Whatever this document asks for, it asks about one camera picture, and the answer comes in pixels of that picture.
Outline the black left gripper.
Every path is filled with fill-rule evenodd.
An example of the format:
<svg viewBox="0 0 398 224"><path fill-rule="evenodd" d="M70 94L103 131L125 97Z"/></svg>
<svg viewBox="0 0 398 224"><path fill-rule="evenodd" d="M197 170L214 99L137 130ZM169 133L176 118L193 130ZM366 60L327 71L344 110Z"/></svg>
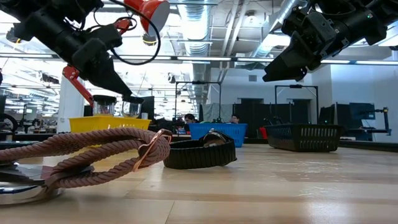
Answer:
<svg viewBox="0 0 398 224"><path fill-rule="evenodd" d="M84 68L80 72L82 79L96 87L131 96L131 90L115 72L113 60L108 59L106 35L100 31L51 31L51 49L70 65Z"/></svg>

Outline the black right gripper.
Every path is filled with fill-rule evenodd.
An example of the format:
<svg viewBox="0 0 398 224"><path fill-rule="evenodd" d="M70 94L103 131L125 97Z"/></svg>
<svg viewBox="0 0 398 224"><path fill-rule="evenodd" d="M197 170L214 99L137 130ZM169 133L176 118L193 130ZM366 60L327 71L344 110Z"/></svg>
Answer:
<svg viewBox="0 0 398 224"><path fill-rule="evenodd" d="M349 46L348 30L336 26L322 14L308 14L302 32L294 32L289 46L265 69L264 82L295 80L301 82L307 67L318 67L327 57L334 57Z"/></svg>

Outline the clear hourglass black caps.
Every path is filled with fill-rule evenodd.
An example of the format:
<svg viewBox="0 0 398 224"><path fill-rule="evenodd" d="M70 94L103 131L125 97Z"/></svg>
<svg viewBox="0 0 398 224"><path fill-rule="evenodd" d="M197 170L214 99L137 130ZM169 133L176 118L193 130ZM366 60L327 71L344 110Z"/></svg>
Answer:
<svg viewBox="0 0 398 224"><path fill-rule="evenodd" d="M107 95L93 96L93 115L94 116L114 116L116 97Z"/></svg>

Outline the pink braided rope strap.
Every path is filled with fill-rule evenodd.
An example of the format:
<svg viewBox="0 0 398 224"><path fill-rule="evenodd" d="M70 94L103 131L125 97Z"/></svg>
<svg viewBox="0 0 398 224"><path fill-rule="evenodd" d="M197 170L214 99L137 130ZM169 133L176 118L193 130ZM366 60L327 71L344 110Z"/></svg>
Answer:
<svg viewBox="0 0 398 224"><path fill-rule="evenodd" d="M42 142L0 150L0 205L29 203L65 189L105 184L137 172L170 154L172 133L111 128L56 134ZM93 163L137 150L137 157L97 172Z"/></svg>

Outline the yellow plastic basket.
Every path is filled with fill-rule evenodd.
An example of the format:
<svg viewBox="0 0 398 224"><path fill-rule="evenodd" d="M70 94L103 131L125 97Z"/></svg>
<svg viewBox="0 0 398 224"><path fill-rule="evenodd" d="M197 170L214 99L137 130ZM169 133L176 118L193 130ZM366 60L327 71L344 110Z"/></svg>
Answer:
<svg viewBox="0 0 398 224"><path fill-rule="evenodd" d="M148 119L123 118L114 116L87 116L70 118L70 134L61 134L57 139L77 148L98 147L111 142L138 140L148 143L155 132L147 128Z"/></svg>

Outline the black computer monitor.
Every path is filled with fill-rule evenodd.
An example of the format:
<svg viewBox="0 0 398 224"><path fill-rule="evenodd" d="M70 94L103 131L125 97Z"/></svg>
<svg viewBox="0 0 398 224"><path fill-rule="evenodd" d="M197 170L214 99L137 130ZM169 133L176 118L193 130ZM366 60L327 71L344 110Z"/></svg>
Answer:
<svg viewBox="0 0 398 224"><path fill-rule="evenodd" d="M372 103L350 103L351 117L355 120L376 119L375 107Z"/></svg>
<svg viewBox="0 0 398 224"><path fill-rule="evenodd" d="M155 97L154 96L145 96L143 97L144 102L142 104L141 113L147 113L148 119L154 119L154 110L155 110Z"/></svg>

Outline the black plastic basket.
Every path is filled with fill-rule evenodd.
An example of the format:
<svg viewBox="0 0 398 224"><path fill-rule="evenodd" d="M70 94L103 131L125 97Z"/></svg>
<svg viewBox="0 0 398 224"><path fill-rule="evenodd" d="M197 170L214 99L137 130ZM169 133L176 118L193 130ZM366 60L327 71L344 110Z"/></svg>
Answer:
<svg viewBox="0 0 398 224"><path fill-rule="evenodd" d="M266 126L271 147L293 152L332 152L343 128L330 124L275 124Z"/></svg>

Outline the red desk lamp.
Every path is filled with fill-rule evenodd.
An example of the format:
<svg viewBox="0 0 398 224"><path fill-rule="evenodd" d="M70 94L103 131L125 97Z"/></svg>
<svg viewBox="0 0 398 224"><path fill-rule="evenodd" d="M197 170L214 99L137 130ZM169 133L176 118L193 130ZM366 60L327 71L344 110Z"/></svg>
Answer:
<svg viewBox="0 0 398 224"><path fill-rule="evenodd" d="M154 37L156 39L157 48L151 59L146 61L132 62L122 59L121 56L115 51L115 48L110 49L112 54L108 54L108 59L116 58L128 65L144 65L153 61L160 52L160 31L165 25L167 18L170 14L169 2L167 0L123 0L123 2L118 2L117 0L110 1L119 4L137 14L140 17L141 25L146 31L146 34L149 37ZM63 75L70 81L70 83L79 91L79 93L93 108L93 95L78 81L81 71L82 70L79 70L72 65L67 65L63 69Z"/></svg>

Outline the overhead LED light bar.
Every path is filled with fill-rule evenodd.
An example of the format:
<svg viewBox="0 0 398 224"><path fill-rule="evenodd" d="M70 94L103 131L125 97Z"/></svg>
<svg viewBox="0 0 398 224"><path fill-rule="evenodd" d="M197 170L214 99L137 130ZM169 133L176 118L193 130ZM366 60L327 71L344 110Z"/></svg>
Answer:
<svg viewBox="0 0 398 224"><path fill-rule="evenodd" d="M31 59L60 59L56 54L22 54L0 53L0 58L31 58ZM148 55L122 55L122 59L133 61L146 61L151 59ZM156 56L155 61L188 61L188 62L239 62L239 63L270 63L273 58L249 58L249 57L192 57L192 56ZM398 66L398 61L387 60L322 60L321 64L330 65L382 65Z"/></svg>

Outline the black woven band watch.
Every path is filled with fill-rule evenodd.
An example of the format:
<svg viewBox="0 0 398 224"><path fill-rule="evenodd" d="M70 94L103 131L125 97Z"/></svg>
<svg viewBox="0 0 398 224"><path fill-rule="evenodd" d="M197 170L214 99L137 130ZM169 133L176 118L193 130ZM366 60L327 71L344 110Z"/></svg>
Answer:
<svg viewBox="0 0 398 224"><path fill-rule="evenodd" d="M200 139L170 143L170 154L163 160L170 169L203 169L226 166L237 160L234 139L216 130Z"/></svg>

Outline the black metal rig frame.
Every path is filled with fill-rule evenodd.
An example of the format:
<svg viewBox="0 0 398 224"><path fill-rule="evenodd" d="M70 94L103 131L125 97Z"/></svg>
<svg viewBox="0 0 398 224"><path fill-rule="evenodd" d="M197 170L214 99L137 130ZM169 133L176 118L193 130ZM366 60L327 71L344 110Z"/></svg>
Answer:
<svg viewBox="0 0 398 224"><path fill-rule="evenodd" d="M275 115L278 115L278 102L277 102L277 97L279 92L277 91L278 88L290 88L290 89L299 89L299 88L305 88L307 89L312 95L315 96L315 102L316 102L316 123L319 122L319 114L320 114L320 109L319 109L319 90L318 86L314 85L301 85L301 84L294 84L294 85L275 85L274 86L274 113Z"/></svg>
<svg viewBox="0 0 398 224"><path fill-rule="evenodd" d="M190 81L190 82L188 82L188 81L176 81L175 82L175 91L174 91L174 93L175 93L175 108L174 108L174 117L173 117L173 119L174 120L177 120L177 92L178 92L178 90L177 90L177 88L178 88L178 85L180 84L180 83L183 83L183 84L191 84L191 85L212 85L212 84L217 84L218 86L219 86L219 89L218 89L218 94L219 94L219 114L218 114L218 117L216 118L216 120L218 121L217 123L220 123L221 122L221 120L222 120L222 118L221 118L221 93L222 93L222 82L208 82L208 81L204 81L204 80L196 80L196 81Z"/></svg>

